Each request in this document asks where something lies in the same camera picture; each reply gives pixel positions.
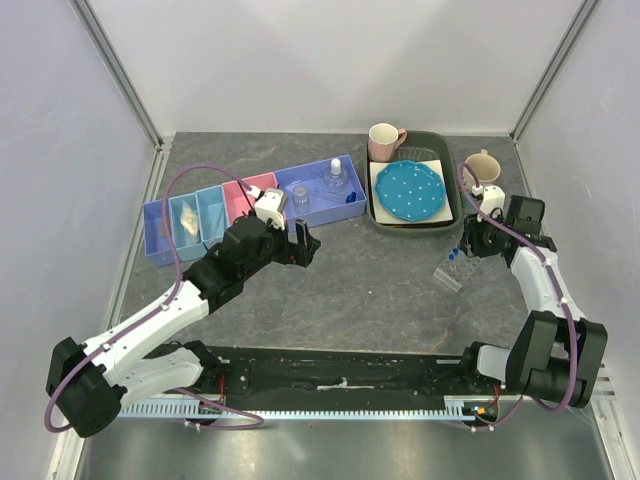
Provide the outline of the glass flask white stopper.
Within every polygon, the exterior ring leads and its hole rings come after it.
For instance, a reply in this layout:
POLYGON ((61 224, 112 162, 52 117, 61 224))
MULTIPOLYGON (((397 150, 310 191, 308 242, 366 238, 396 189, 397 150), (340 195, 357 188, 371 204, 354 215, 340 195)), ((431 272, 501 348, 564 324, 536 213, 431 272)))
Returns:
POLYGON ((348 180, 348 173, 344 170, 341 159, 331 159, 328 169, 323 174, 323 181, 326 187, 334 193, 339 193, 344 190, 348 180))

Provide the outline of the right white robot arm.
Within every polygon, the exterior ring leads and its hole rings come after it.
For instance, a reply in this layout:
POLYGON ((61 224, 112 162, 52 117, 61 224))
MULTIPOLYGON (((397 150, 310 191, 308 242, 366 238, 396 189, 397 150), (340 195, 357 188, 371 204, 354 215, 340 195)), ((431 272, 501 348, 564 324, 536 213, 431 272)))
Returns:
POLYGON ((500 256, 517 279, 528 317, 514 345, 475 342, 473 358, 458 368, 467 392, 483 392, 494 380, 557 411, 583 408, 591 398, 608 334, 587 320, 562 278, 557 247, 542 234, 543 201, 494 186, 467 194, 473 213, 464 219, 460 248, 468 258, 500 256))

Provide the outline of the small glass beaker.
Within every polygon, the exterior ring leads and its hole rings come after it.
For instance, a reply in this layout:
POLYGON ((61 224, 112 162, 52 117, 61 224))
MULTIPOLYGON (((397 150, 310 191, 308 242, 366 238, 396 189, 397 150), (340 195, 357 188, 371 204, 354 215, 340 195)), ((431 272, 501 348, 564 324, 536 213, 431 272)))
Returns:
POLYGON ((302 184, 293 187, 293 208, 296 214, 300 216, 311 212, 309 191, 302 184))

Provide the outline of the clear test tube rack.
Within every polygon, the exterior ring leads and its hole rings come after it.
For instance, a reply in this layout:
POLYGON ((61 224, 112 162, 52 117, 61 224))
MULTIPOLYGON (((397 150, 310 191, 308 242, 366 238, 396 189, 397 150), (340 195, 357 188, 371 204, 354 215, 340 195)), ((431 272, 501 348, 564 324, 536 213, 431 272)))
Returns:
POLYGON ((475 273, 483 259, 479 257, 467 258, 461 250, 454 261, 449 261, 447 257, 448 255, 434 270, 433 277, 446 288, 459 292, 475 273))

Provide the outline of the brown wooden spatula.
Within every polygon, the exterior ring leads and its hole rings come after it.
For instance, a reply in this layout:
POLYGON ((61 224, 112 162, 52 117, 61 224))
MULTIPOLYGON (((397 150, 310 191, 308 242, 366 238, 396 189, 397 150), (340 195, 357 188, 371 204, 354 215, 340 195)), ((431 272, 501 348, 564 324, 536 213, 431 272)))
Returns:
POLYGON ((170 251, 167 230, 163 217, 160 217, 157 221, 157 250, 162 259, 165 259, 167 257, 167 253, 170 251))

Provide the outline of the glass stirring rod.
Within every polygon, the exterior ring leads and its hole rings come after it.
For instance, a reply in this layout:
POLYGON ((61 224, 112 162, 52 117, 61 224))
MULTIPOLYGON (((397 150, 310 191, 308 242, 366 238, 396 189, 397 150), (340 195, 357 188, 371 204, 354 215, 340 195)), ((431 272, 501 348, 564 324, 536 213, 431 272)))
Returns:
POLYGON ((209 243, 213 245, 223 235, 225 229, 225 208, 222 204, 212 205, 210 208, 211 224, 210 233, 211 238, 209 243))

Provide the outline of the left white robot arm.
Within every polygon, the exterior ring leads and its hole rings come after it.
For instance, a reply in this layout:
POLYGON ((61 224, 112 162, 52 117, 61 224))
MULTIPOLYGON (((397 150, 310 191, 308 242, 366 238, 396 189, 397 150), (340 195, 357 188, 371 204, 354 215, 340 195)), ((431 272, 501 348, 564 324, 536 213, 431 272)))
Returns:
POLYGON ((51 415, 59 410, 69 428, 88 438, 149 397, 188 387, 198 393, 215 389, 220 371, 202 344, 156 358, 149 353, 239 296, 245 282, 270 263, 308 266, 321 242, 303 220, 296 223, 296 236, 290 241, 286 228, 241 217, 147 307, 82 344, 72 338, 59 342, 47 377, 46 428, 58 432, 51 415))

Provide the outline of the bag of cotton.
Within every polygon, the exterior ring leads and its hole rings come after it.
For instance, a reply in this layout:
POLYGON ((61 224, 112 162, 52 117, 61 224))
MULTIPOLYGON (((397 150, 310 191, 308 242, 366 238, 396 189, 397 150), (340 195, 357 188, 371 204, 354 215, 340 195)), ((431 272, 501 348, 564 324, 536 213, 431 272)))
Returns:
POLYGON ((194 242, 199 238, 199 221, 195 210, 186 201, 182 202, 180 223, 194 242))

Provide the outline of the graduated cylinder blue base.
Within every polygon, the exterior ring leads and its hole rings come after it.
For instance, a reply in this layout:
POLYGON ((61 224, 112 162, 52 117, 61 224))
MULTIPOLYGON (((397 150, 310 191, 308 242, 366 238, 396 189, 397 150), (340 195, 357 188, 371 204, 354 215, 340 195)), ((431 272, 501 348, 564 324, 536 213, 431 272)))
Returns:
POLYGON ((357 194, 355 191, 352 191, 351 193, 345 195, 345 194, 334 192, 334 191, 310 188, 310 192, 316 197, 319 197, 321 199, 328 200, 337 204, 354 203, 357 197, 357 194))

